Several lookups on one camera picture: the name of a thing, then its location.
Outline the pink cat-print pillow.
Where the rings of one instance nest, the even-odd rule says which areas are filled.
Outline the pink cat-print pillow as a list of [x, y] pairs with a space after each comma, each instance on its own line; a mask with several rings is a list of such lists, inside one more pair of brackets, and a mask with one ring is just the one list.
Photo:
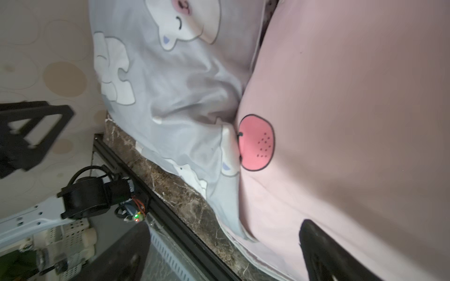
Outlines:
[[312, 220], [384, 281], [450, 278], [450, 3], [280, 1], [236, 121], [250, 252]]

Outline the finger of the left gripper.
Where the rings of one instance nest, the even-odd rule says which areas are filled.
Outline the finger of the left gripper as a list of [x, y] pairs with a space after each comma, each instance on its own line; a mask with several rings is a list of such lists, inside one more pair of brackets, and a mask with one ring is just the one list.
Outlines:
[[[37, 144], [26, 140], [44, 118], [53, 115], [59, 116], [58, 121]], [[70, 106], [46, 101], [1, 104], [1, 178], [40, 164], [74, 115]]]

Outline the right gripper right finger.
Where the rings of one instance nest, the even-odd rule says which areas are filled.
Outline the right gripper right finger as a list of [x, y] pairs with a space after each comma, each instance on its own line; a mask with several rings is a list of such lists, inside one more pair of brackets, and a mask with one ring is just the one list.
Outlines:
[[312, 220], [302, 222], [299, 239], [309, 280], [380, 280]]

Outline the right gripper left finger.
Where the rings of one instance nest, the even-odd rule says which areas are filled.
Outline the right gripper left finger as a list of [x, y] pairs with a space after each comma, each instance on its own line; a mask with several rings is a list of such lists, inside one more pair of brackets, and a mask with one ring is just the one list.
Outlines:
[[94, 262], [73, 277], [74, 281], [139, 281], [151, 245], [148, 224], [132, 227]]

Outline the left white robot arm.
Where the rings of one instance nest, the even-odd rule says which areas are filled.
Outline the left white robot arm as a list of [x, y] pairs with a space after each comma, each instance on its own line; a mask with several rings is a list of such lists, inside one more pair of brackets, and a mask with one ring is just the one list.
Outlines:
[[[68, 105], [46, 101], [1, 104], [1, 178], [40, 164], [74, 114]], [[56, 196], [2, 219], [2, 248], [73, 220], [102, 215], [116, 205], [128, 203], [147, 214], [150, 194], [144, 185], [103, 141], [95, 139], [94, 148], [113, 169], [84, 167]]]

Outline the grey bear-print pillow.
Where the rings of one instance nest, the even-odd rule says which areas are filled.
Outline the grey bear-print pillow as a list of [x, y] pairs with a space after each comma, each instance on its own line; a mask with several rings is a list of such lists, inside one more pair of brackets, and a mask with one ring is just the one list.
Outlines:
[[233, 123], [265, 10], [265, 1], [89, 2], [94, 69], [113, 120], [245, 240]]

